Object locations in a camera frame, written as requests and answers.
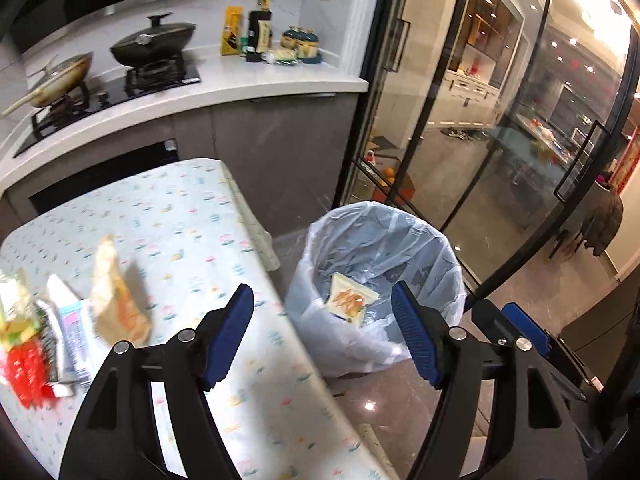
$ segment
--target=metal screw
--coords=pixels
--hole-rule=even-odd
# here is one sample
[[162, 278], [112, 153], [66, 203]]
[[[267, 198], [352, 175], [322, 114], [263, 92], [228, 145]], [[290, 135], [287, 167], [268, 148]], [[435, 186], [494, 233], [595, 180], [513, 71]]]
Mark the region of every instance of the metal screw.
[[455, 326], [449, 330], [449, 335], [456, 341], [462, 341], [466, 337], [466, 330], [459, 326]]
[[129, 350], [129, 343], [127, 341], [118, 341], [113, 347], [113, 351], [116, 352], [116, 354], [124, 354], [127, 350]]
[[528, 352], [529, 350], [531, 350], [533, 348], [533, 345], [531, 344], [531, 341], [529, 341], [527, 338], [525, 337], [519, 337], [516, 339], [516, 346], [522, 350], [523, 352]]
[[193, 341], [195, 337], [196, 337], [196, 332], [191, 328], [185, 328], [184, 330], [181, 330], [180, 333], [178, 334], [178, 339], [183, 343], [188, 343], [189, 341]]

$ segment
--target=paper bag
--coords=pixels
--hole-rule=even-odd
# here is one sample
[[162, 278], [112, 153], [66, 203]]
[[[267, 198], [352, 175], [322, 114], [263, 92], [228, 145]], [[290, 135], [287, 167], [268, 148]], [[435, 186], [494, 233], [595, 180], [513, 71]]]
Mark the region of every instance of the paper bag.
[[91, 304], [95, 331], [109, 344], [126, 339], [136, 347], [144, 346], [151, 326], [120, 275], [118, 254], [111, 236], [100, 240], [95, 253]]

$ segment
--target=glass sliding door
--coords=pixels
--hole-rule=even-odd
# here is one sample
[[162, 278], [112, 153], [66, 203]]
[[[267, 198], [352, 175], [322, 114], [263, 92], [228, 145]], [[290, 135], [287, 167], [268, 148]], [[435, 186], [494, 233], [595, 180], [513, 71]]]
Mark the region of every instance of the glass sliding door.
[[374, 200], [443, 231], [486, 294], [615, 154], [638, 37], [617, 0], [394, 9], [356, 159], [379, 184]]
[[444, 229], [482, 282], [566, 203], [609, 140], [630, 33], [616, 0], [551, 0], [529, 77], [484, 130], [483, 171]]

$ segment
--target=gas stove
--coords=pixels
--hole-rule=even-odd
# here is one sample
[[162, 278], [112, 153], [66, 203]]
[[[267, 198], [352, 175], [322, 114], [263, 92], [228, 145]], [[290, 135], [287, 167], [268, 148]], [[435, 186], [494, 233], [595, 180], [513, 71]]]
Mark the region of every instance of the gas stove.
[[14, 158], [80, 119], [138, 97], [199, 82], [195, 65], [181, 55], [127, 70], [124, 77], [109, 81], [94, 92], [89, 92], [83, 82], [71, 94], [31, 116], [31, 133]]

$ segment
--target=kitchen counter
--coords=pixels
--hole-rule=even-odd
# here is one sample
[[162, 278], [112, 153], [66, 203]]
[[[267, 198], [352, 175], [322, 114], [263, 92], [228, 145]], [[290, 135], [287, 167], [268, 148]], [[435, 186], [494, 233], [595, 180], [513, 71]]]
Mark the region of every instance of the kitchen counter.
[[[265, 272], [278, 265], [270, 237], [222, 162], [176, 162], [52, 209], [7, 238], [0, 267], [22, 267], [33, 292], [56, 273], [86, 298], [95, 248], [108, 233], [132, 295], [151, 320], [148, 344], [197, 326], [207, 311], [224, 307], [240, 283], [253, 289], [254, 314], [228, 376], [206, 394], [243, 477], [387, 478], [297, 338]], [[104, 357], [92, 351], [97, 363]], [[164, 389], [156, 383], [152, 398], [167, 467], [184, 476]], [[53, 408], [26, 410], [0, 385], [9, 419], [54, 478], [81, 401], [76, 395]]]
[[61, 155], [124, 128], [194, 108], [291, 94], [366, 92], [368, 83], [322, 63], [295, 67], [247, 63], [236, 56], [195, 61], [201, 83], [118, 104], [58, 131], [13, 158], [31, 130], [25, 119], [0, 145], [0, 196]]

